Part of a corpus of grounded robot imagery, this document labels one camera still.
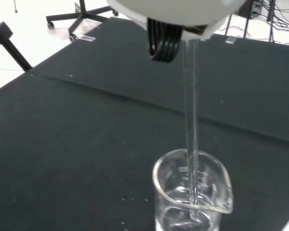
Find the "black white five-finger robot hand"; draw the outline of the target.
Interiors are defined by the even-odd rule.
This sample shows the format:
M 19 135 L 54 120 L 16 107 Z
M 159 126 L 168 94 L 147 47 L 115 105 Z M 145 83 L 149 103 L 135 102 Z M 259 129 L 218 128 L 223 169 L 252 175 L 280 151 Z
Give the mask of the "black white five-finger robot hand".
M 109 0 L 107 3 L 147 31 L 151 60 L 170 63 L 182 40 L 211 38 L 242 0 Z

